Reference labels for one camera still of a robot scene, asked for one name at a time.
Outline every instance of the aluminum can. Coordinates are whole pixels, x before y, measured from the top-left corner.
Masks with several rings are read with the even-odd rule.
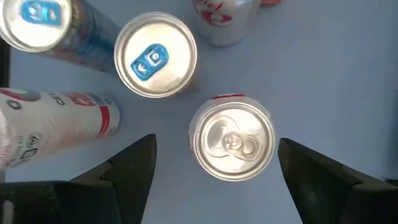
[[[112,134],[120,114],[112,99],[92,93],[0,88],[0,120],[4,169]]]
[[[208,100],[189,127],[189,145],[209,174],[227,181],[248,180],[263,171],[275,149],[268,111],[244,95]]]
[[[11,46],[117,76],[121,29],[86,1],[0,0],[0,10],[0,35]]]
[[[211,45],[237,43],[249,31],[261,0],[192,0],[195,21]]]
[[[189,28],[163,12],[147,12],[129,21],[114,52],[120,79],[148,98],[164,98],[186,89],[194,78],[197,57]]]

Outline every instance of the red logo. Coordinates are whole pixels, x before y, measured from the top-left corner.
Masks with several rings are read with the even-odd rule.
[[[197,0],[196,10],[197,13],[206,21],[208,24],[217,27],[227,27],[230,25],[232,16],[222,14],[221,9],[225,2],[218,4],[212,3],[210,0]]]
[[[96,106],[95,103],[92,102],[92,100],[86,96],[85,94],[81,93],[63,93],[65,96],[69,97],[72,102],[76,105],[80,106]]]

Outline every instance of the diet coke can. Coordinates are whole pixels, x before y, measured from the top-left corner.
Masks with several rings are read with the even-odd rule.
[[[0,0],[0,35],[11,46],[116,76],[121,28],[85,0]]]
[[[0,169],[115,132],[116,103],[92,93],[0,88]]]
[[[258,175],[275,149],[268,111],[240,94],[216,96],[202,105],[190,123],[188,138],[202,168],[227,181]]]
[[[248,32],[261,0],[192,0],[199,32],[212,45],[237,43]]]

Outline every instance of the silver can top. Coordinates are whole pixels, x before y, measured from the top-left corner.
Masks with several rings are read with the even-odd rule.
[[[247,97],[233,100],[207,105],[197,115],[190,144],[198,162],[211,175],[242,181],[258,175],[270,162],[275,131],[267,110],[258,102]]]
[[[132,91],[163,98],[188,85],[197,64],[197,47],[182,21],[163,12],[147,12],[124,26],[114,60],[121,80]]]
[[[72,20],[70,0],[0,0],[0,35],[26,52],[44,52],[57,45]]]

